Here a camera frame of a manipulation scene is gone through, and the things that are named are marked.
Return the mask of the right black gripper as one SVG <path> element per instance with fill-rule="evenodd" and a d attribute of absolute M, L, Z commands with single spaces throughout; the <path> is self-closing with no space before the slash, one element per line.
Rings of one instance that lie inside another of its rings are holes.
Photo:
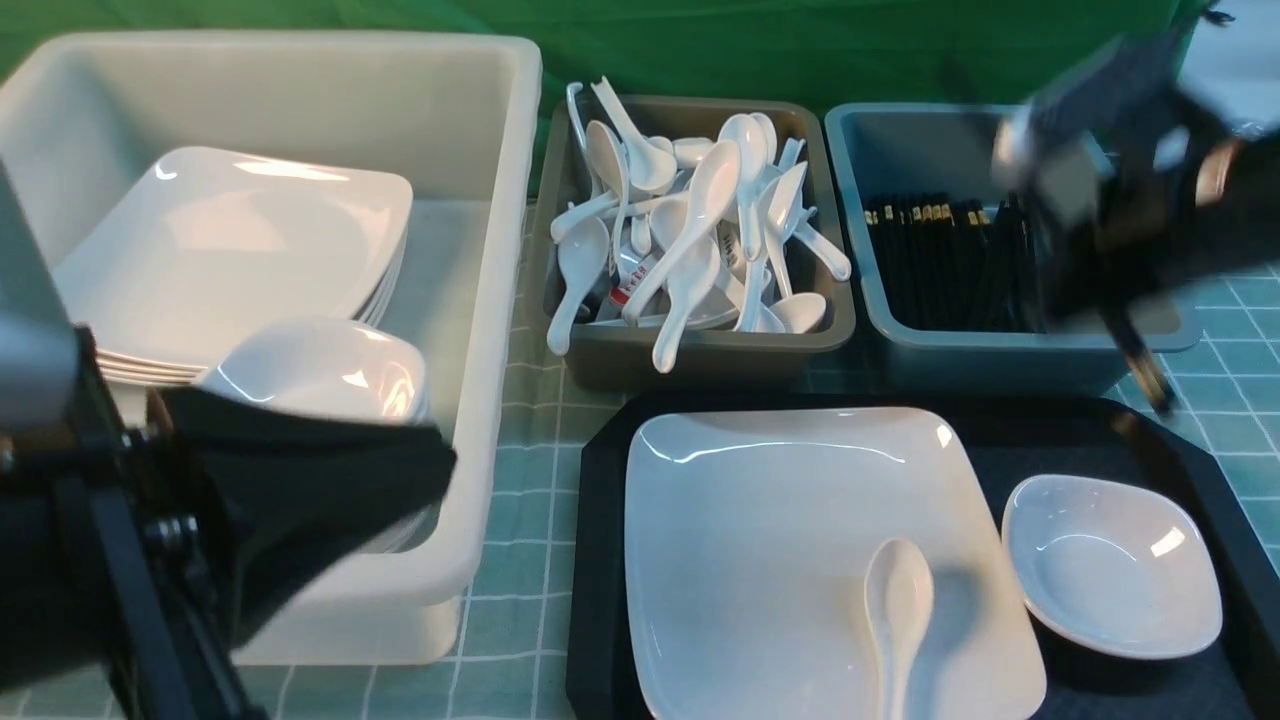
<path fill-rule="evenodd" d="M 1242 141 L 1185 92 L 1184 33 L 1123 36 L 1002 119 L 992 176 L 1015 190 L 1048 242 L 1039 307 L 1057 328 L 1100 319 L 1161 416 L 1178 400 L 1132 306 L 1239 263 Z"/>

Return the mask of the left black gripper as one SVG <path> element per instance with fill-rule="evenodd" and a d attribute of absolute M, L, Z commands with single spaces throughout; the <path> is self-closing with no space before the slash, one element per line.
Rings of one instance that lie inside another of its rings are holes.
<path fill-rule="evenodd" d="M 429 423 L 302 416 L 195 386 L 148 389 L 131 438 L 143 539 L 232 648 L 324 571 L 443 500 L 458 461 Z"/>

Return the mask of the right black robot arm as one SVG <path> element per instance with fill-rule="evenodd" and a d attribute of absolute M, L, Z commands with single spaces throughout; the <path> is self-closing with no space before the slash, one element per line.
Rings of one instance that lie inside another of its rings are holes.
<path fill-rule="evenodd" d="M 1188 29 L 1107 44 L 1006 115 L 991 155 L 1050 242 L 1044 319 L 1096 313 L 1164 418 L 1176 395 L 1132 306 L 1277 259 L 1277 132 L 1236 135 L 1179 85 Z"/>

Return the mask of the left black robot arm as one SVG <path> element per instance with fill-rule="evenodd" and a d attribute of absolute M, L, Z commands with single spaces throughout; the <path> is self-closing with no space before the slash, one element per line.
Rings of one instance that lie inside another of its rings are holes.
<path fill-rule="evenodd" d="M 3 689 L 104 667 L 128 719 L 265 719 L 232 655 L 457 462 L 430 424 L 180 386 L 131 427 L 3 182 Z"/>

